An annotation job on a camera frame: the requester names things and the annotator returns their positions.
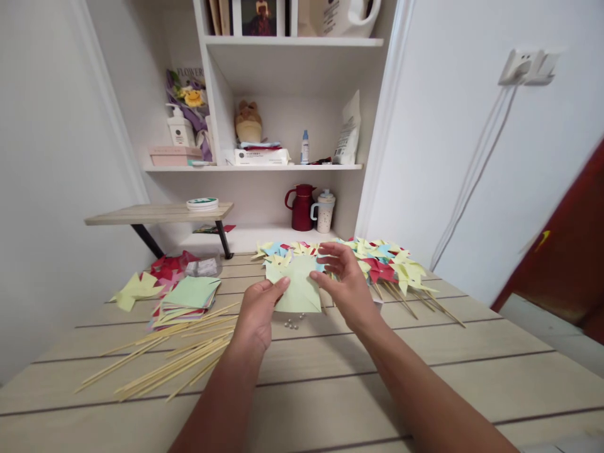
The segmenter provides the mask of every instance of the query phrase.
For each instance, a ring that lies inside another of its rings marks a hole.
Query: white tumbler
[[[329,189],[324,189],[317,201],[318,203],[313,203],[310,207],[310,218],[316,220],[316,230],[319,233],[329,233],[329,230],[332,227],[335,196],[329,193]],[[319,207],[319,214],[317,214],[317,217],[315,217],[315,206]]]

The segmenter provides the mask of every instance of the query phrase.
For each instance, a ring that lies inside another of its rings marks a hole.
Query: white jug
[[[368,0],[324,0],[323,36],[369,38],[378,16],[381,0],[374,0],[365,17]]]

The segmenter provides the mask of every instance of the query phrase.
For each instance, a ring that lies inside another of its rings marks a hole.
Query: red thermos flask
[[[285,195],[285,206],[291,209],[291,227],[296,231],[310,231],[313,229],[313,220],[310,218],[310,207],[315,200],[313,190],[316,187],[310,184],[297,184],[295,189]],[[289,194],[296,192],[292,206],[288,205]]]

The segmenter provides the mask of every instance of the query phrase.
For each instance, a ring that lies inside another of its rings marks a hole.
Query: small bottle
[[[304,129],[304,135],[302,136],[302,151],[300,152],[300,164],[308,165],[308,131]]]
[[[323,193],[317,198],[318,203],[313,203],[310,207],[310,218],[316,220],[316,230],[319,233],[329,233],[332,227],[333,207],[335,206],[335,196],[329,193],[329,189],[324,189]],[[319,214],[315,217],[315,206],[319,208]]]
[[[174,107],[174,116],[168,118],[168,127],[172,136],[172,144],[174,146],[195,147],[195,136],[193,135],[193,127],[191,122],[187,120],[180,107],[176,104],[166,104]]]

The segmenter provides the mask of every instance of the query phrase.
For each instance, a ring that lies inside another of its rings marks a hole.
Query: pink box
[[[188,160],[203,160],[201,150],[189,147],[153,147],[149,150],[154,167],[186,167]]]

